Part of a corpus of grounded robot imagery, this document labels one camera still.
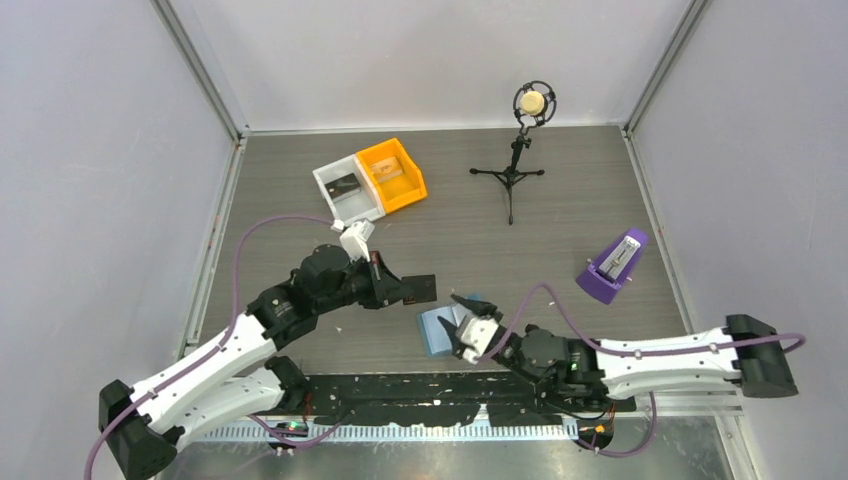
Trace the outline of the blue card holder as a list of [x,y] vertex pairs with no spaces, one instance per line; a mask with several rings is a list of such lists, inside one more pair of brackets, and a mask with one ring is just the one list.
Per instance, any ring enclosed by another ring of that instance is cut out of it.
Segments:
[[419,330],[424,342],[425,353],[428,357],[443,357],[452,355],[451,345],[437,317],[443,316],[457,327],[463,318],[455,318],[454,303],[427,310],[417,316]]

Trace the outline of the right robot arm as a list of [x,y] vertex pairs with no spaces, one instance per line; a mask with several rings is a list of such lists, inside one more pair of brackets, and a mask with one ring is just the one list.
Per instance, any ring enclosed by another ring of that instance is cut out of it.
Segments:
[[455,357],[470,364],[488,358],[532,388],[542,408],[603,411],[617,401],[657,391],[730,384],[743,396],[795,396],[787,355],[803,344],[750,315],[733,314],[722,327],[641,341],[572,338],[536,325],[518,334],[485,301],[456,296],[466,310],[459,322],[440,317]]

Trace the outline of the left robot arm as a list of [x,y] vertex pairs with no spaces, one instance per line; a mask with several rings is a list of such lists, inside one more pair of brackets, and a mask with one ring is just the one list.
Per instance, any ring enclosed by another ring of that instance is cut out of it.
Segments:
[[358,304],[377,310],[414,296],[377,251],[351,259],[321,245],[288,280],[264,290],[234,322],[164,371],[99,393],[99,429],[127,479],[150,479],[195,438],[240,416],[298,412],[310,384],[278,353],[323,314]]

